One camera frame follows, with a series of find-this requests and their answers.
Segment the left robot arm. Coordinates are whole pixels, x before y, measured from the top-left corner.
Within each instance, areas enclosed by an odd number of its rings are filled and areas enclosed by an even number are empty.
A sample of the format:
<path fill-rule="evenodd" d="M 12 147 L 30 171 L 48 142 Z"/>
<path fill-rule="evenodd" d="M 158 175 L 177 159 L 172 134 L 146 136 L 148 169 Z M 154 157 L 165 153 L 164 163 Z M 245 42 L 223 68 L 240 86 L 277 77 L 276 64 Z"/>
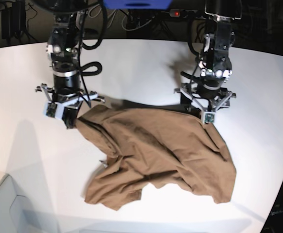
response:
<path fill-rule="evenodd" d="M 188 46 L 196 56 L 192 73 L 181 72 L 187 78 L 175 92 L 181 95 L 186 112 L 199 111 L 202 123 L 213 123 L 215 114 L 222 108 L 229 108 L 230 99 L 236 94 L 222 85 L 232 75 L 229 49 L 234 44 L 235 33 L 231 22 L 242 17 L 240 0 L 207 0 L 204 12 L 207 15 L 203 48 L 197 52 L 192 44 L 192 23 L 187 27 Z"/>

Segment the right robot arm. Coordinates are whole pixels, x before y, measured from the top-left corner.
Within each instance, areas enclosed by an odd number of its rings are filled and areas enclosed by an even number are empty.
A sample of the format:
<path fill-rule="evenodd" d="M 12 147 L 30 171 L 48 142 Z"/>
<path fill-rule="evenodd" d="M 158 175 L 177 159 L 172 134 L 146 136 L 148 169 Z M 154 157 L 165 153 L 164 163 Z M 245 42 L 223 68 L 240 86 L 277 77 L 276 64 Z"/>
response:
<path fill-rule="evenodd" d="M 75 127 L 83 103 L 103 101 L 97 92 L 88 91 L 84 78 L 99 75 L 103 67 L 100 62 L 81 65 L 82 49 L 94 50 L 100 46 L 107 28 L 106 8 L 102 0 L 91 4 L 86 0 L 35 0 L 33 4 L 53 14 L 54 24 L 46 46 L 46 53 L 53 71 L 53 86 L 42 83 L 36 87 L 47 98 L 45 116 L 64 122 L 67 129 Z M 93 46 L 84 44 L 87 32 L 85 20 L 88 9 L 100 5 L 103 25 L 97 42 Z"/>

